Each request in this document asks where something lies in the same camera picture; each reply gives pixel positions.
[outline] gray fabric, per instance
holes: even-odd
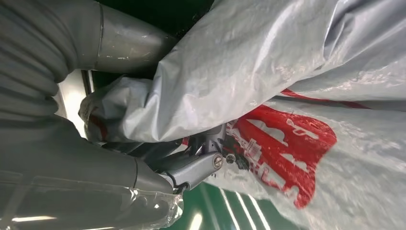
[[[57,83],[96,61],[100,5],[5,0],[0,12],[0,170],[133,186],[131,157],[88,143],[54,115]]]

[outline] gray duct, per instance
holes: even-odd
[[[107,216],[115,221],[114,226],[128,226],[114,219],[123,210],[125,204],[120,202],[124,196],[106,193],[90,199],[95,197],[90,194],[76,206],[68,202],[72,206],[64,209],[55,202],[56,197],[64,200],[64,190],[53,195],[38,190],[41,195],[33,195],[33,186],[44,181],[55,183],[55,187],[77,181],[131,188],[138,179],[154,178],[157,190],[171,192],[163,178],[140,171],[143,162],[82,139],[71,122],[54,115],[57,104],[52,97],[58,91],[57,83],[74,69],[131,72],[157,63],[175,39],[87,0],[2,0],[0,29],[0,229],[8,229],[15,216],[43,216],[51,210],[63,210],[61,215],[69,217],[64,223],[70,228],[79,228],[72,226],[77,223],[91,229]],[[82,189],[70,193],[71,198],[81,196]],[[44,209],[41,204],[50,198],[47,194],[54,201]],[[96,208],[94,215],[85,212],[84,208],[103,200],[109,200],[114,208]],[[155,214],[162,216],[162,210]],[[64,228],[56,225],[50,229]]]

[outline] wrinkled plastic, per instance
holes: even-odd
[[[233,152],[206,181],[269,199],[312,230],[404,229],[406,114],[271,99],[228,124]]]
[[[0,229],[168,227],[183,212],[181,195],[0,171]]]
[[[104,121],[99,139],[156,142],[236,119],[299,80],[297,87],[318,98],[401,100],[405,6],[218,1],[159,63],[153,82],[122,79],[85,99],[81,116]]]
[[[404,12],[403,0],[220,0],[154,81],[121,78],[81,115],[108,141],[232,121],[249,171],[224,164],[208,182],[270,199],[312,230],[403,230]]]

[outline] gray hose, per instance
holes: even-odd
[[[54,115],[52,96],[74,69],[129,72],[156,63],[175,40],[88,0],[2,0],[0,30],[0,183],[6,173],[20,184],[57,178],[133,187],[134,158],[82,139]],[[18,206],[24,197],[10,196],[0,199],[0,218],[15,214],[3,211],[9,200]]]

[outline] clear plastic wrap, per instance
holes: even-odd
[[[181,195],[0,171],[1,230],[153,230],[182,211]]]

